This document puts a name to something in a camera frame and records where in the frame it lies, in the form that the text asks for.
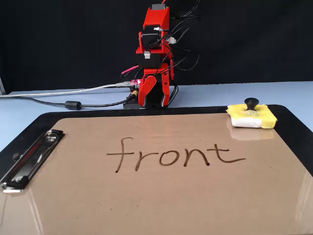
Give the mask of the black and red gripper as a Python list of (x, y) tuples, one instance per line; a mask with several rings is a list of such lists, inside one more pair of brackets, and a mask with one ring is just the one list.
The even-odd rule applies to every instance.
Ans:
[(161, 76), (163, 98), (161, 106), (165, 107), (169, 103), (169, 79), (174, 80), (173, 54), (172, 53), (142, 53), (137, 54), (139, 67), (143, 70), (142, 81), (139, 86), (138, 103), (145, 106), (145, 99), (148, 93), (155, 86), (157, 79)]

